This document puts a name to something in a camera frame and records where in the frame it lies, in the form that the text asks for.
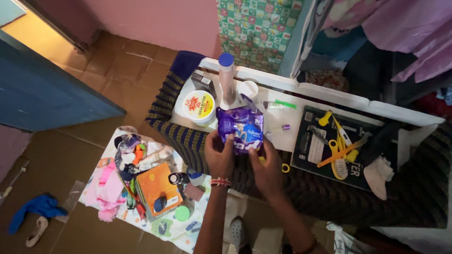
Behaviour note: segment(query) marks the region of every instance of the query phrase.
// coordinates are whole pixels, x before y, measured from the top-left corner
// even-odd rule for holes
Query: slipper
[[[231,234],[231,243],[235,246],[236,250],[240,250],[248,244],[248,238],[246,237],[245,225],[243,224],[241,217],[235,217],[229,225]]]
[[[49,221],[43,216],[39,217],[36,221],[36,227],[34,228],[31,235],[27,238],[25,245],[27,247],[33,247],[39,241],[39,238],[41,238],[47,226],[49,226]]]

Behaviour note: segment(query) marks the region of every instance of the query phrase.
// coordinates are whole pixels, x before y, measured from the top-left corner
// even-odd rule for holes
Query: plastic bag
[[[234,152],[247,154],[251,147],[258,151],[262,146],[264,114],[246,95],[240,95],[246,106],[228,110],[216,108],[218,135],[225,143],[229,134],[234,134]]]

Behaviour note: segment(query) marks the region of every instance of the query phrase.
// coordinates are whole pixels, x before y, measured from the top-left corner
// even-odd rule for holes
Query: orange notebook
[[[140,197],[149,208],[152,216],[157,216],[182,202],[182,196],[177,190],[177,185],[170,184],[168,176],[171,170],[168,163],[162,163],[137,176]],[[166,206],[162,211],[154,210],[154,202],[161,196],[166,196]]]

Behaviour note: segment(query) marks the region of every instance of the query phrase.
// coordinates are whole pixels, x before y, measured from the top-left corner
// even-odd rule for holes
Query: doorway
[[[80,79],[90,53],[79,51],[34,12],[23,6],[25,14],[1,27],[1,30]]]

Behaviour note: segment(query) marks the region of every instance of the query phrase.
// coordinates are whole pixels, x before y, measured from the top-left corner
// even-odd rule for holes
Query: green lid
[[[186,206],[179,206],[176,208],[176,220],[186,221],[190,218],[190,210]]]

